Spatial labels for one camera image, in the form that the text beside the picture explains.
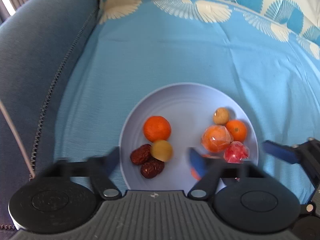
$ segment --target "plastic-wrapped orange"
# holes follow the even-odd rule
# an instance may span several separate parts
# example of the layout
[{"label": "plastic-wrapped orange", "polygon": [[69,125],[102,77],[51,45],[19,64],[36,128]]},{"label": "plastic-wrapped orange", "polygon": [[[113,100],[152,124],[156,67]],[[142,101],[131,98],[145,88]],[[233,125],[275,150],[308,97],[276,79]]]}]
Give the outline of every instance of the plastic-wrapped orange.
[{"label": "plastic-wrapped orange", "polygon": [[201,136],[202,146],[212,153],[225,150],[232,141],[232,135],[222,125],[209,126]]}]

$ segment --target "seam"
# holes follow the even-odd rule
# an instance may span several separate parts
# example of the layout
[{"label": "seam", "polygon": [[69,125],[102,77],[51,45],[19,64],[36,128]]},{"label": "seam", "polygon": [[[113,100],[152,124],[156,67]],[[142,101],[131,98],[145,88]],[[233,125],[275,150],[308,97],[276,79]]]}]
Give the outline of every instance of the seam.
[{"label": "seam", "polygon": [[53,90],[55,88],[55,85],[60,77],[60,74],[64,68],[64,66],[66,65],[72,51],[74,50],[75,46],[77,45],[79,39],[81,38],[81,35],[83,34],[85,28],[87,27],[89,21],[91,20],[92,16],[95,14],[95,12],[98,10],[98,6],[95,7],[95,9],[90,13],[90,15],[88,16],[87,20],[84,22],[84,24],[81,27],[81,30],[78,32],[76,38],[74,39],[72,45],[70,46],[68,52],[66,53],[66,55],[64,56],[56,74],[54,75],[54,78],[51,82],[50,88],[48,90],[48,93],[46,95],[46,98],[44,100],[44,104],[41,107],[41,113],[40,113],[40,117],[39,117],[39,122],[38,122],[38,128],[37,128],[37,132],[36,132],[36,136],[35,136],[35,140],[33,143],[33,147],[32,147],[32,152],[31,152],[31,158],[30,158],[30,162],[31,162],[31,166],[32,169],[35,170],[36,167],[36,156],[37,156],[37,151],[38,151],[38,146],[39,146],[39,141],[40,141],[40,137],[41,137],[41,132],[42,132],[42,126],[43,126],[43,122],[44,122],[44,118],[45,118],[45,114],[50,102],[50,98],[51,95],[53,93]]}]

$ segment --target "plate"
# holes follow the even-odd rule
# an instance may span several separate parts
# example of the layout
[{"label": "plate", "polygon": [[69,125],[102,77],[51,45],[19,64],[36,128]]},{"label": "plate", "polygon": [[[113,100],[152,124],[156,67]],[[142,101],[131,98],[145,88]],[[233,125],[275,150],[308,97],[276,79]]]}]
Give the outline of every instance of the plate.
[{"label": "plate", "polygon": [[[197,182],[190,172],[188,147],[205,153],[200,138],[204,130],[213,125],[212,115],[218,107],[230,110],[232,119],[244,121],[248,135],[244,144],[250,150],[250,159],[258,164],[258,142],[253,126],[230,97],[209,86],[196,83],[177,83],[161,87],[143,98],[130,112],[120,134],[120,168],[127,187],[132,190],[184,190]],[[153,179],[140,174],[140,166],[133,165],[130,154],[143,144],[150,143],[143,135],[146,119],[153,115],[166,118],[171,125],[168,141],[173,147],[173,158]]]}]

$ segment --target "silver screw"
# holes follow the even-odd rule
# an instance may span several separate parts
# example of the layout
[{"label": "silver screw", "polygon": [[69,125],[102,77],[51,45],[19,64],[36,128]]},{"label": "silver screw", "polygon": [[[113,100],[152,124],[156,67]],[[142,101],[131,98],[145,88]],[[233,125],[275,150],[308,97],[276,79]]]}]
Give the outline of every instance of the silver screw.
[{"label": "silver screw", "polygon": [[308,212],[311,212],[313,210],[313,205],[312,204],[307,205],[306,210]]},{"label": "silver screw", "polygon": [[191,191],[191,196],[196,198],[201,198],[201,197],[204,197],[205,195],[207,195],[207,193],[202,189],[195,189]]},{"label": "silver screw", "polygon": [[119,192],[114,188],[108,188],[103,191],[103,194],[106,197],[116,197],[119,195]]}]

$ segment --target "blue cloth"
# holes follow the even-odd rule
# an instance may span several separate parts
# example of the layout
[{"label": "blue cloth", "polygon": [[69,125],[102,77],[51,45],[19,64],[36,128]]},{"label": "blue cloth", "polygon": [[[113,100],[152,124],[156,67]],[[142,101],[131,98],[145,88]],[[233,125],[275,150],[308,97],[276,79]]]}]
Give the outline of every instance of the blue cloth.
[{"label": "blue cloth", "polygon": [[[134,12],[113,18],[114,12],[106,10],[107,20],[92,33],[64,94],[56,159],[105,154],[118,145],[134,105],[176,82],[206,84],[233,98],[251,120],[259,145],[267,139],[292,145],[320,138],[320,61],[308,41],[232,5],[211,4],[223,12],[214,22],[201,4],[206,3],[142,0]],[[259,154],[266,172],[301,202],[309,198],[313,187],[300,166],[276,160],[261,148]],[[126,189],[119,169],[112,179]]]}]

